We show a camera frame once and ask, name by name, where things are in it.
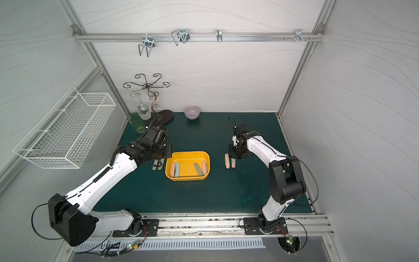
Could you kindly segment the olive folding knife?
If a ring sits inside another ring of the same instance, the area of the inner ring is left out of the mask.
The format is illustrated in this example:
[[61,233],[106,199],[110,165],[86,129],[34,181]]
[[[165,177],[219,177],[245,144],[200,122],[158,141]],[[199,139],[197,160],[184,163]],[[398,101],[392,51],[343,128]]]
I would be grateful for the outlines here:
[[155,159],[153,166],[152,166],[152,170],[155,171],[157,170],[157,168],[159,167],[159,160]]
[[200,168],[198,163],[194,163],[194,168],[195,168],[198,176],[204,176],[203,170]]
[[158,168],[157,170],[162,170],[163,166],[164,166],[164,162],[165,162],[165,158],[161,158],[158,162]]

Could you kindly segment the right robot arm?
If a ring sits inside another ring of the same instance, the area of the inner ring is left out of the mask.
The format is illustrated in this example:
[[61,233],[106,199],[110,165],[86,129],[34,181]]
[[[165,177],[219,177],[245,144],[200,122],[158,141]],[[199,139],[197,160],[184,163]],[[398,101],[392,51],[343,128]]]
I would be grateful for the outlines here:
[[262,233],[271,234],[285,210],[306,193],[300,160],[279,152],[260,133],[248,131],[244,124],[234,125],[233,131],[228,158],[244,159],[252,153],[268,169],[270,197],[258,214],[258,226]]

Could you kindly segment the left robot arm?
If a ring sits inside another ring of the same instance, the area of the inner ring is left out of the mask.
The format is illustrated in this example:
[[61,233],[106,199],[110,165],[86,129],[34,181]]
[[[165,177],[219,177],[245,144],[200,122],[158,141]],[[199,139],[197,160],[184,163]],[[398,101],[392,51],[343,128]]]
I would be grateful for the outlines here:
[[108,191],[141,165],[170,158],[171,144],[165,127],[150,127],[136,140],[117,147],[110,162],[90,179],[66,195],[55,194],[48,201],[51,228],[75,247],[91,236],[121,231],[135,237],[144,226],[142,216],[131,208],[95,212],[94,207]]

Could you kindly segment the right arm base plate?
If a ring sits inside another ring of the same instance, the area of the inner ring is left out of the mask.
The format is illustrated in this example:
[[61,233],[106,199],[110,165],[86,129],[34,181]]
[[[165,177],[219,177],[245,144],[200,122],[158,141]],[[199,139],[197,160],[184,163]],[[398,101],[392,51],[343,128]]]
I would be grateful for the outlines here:
[[288,227],[284,217],[273,221],[265,221],[262,216],[243,219],[246,235],[287,235]]

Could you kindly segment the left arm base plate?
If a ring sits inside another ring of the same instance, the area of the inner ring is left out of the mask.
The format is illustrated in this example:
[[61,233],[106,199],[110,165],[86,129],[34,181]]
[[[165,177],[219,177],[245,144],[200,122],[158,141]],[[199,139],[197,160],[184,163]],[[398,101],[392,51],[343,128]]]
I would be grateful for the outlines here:
[[145,236],[157,236],[159,226],[158,219],[142,219],[134,221],[127,230],[115,230],[112,232],[114,238],[139,238]]

